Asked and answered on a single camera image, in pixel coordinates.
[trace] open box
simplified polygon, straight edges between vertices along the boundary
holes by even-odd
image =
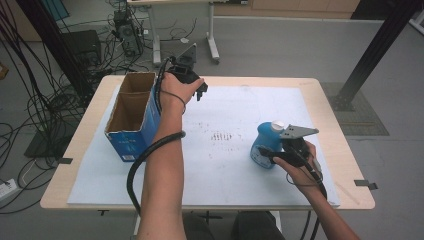
[[[155,73],[128,73],[119,89],[105,135],[124,162],[152,143],[160,115],[154,102]]]

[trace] white power socket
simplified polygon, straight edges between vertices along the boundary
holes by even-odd
[[[16,186],[16,182],[13,178],[7,182],[8,184],[3,183],[0,185],[0,201],[19,191],[19,188]]]

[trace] table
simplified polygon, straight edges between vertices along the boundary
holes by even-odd
[[[121,84],[124,76],[106,76],[99,85],[68,149],[65,158],[72,158],[71,164],[59,164],[46,192],[41,206],[48,209],[121,209],[133,210],[132,206],[67,203],[77,173],[90,145],[94,132],[111,99],[114,89]],[[315,79],[309,78],[258,78],[258,77],[212,77],[204,76],[209,86],[266,86],[299,88],[313,125],[320,130],[317,135],[328,168],[333,177],[340,199],[337,209],[372,209],[374,199],[367,187],[358,187],[354,180],[363,179],[349,145],[328,104],[324,92]]]
[[[160,38],[156,32],[155,14],[152,5],[157,4],[181,4],[181,3],[208,3],[209,4],[209,31],[206,33],[206,38],[211,50],[212,59],[219,63],[219,53],[216,47],[215,38],[213,36],[213,15],[214,3],[211,0],[127,0],[128,5],[145,6],[149,15],[150,28],[153,34],[153,65],[160,66],[162,59],[160,57]]]

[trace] person's leg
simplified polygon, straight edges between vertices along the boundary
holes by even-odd
[[[234,240],[284,240],[270,212],[240,212],[234,221],[231,238]]]
[[[183,214],[183,223],[187,240],[215,240],[203,218],[187,213]]]

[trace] hand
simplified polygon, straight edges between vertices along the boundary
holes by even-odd
[[[309,156],[308,156],[308,162],[309,164],[317,170],[313,159],[316,156],[316,147],[312,143],[305,141],[306,145],[309,148]],[[274,162],[278,164],[280,167],[282,167],[286,172],[291,176],[293,182],[296,184],[297,188],[308,197],[309,194],[315,194],[318,192],[321,194],[320,189],[318,187],[318,184],[314,180],[314,178],[311,176],[309,171],[306,169],[306,167],[300,167],[296,168],[284,161],[283,159],[279,157],[273,158]]]
[[[184,109],[185,104],[190,101],[193,94],[204,82],[204,79],[200,78],[191,84],[184,84],[171,73],[165,72],[164,76],[161,84],[162,93],[160,94],[162,111],[175,108]],[[176,95],[181,99],[167,94],[166,92]]]

